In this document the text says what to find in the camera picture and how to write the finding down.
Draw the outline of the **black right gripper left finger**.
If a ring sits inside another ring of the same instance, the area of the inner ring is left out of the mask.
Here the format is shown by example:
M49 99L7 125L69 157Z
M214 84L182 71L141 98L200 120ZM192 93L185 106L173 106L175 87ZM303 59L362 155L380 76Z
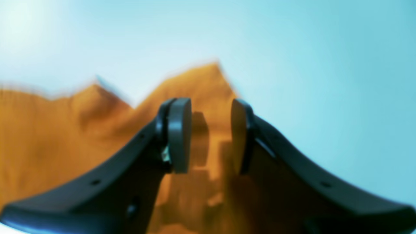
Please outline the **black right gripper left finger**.
M115 155L58 188L4 206L1 224L29 234L144 234L169 173L188 172L190 98L165 101Z

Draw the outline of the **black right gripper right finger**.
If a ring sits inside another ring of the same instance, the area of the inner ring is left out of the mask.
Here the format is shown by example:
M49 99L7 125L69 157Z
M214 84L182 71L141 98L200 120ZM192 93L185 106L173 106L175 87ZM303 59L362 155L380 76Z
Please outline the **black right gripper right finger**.
M242 99L231 106L233 164L259 218L282 234L410 234L415 208L358 188L318 166Z

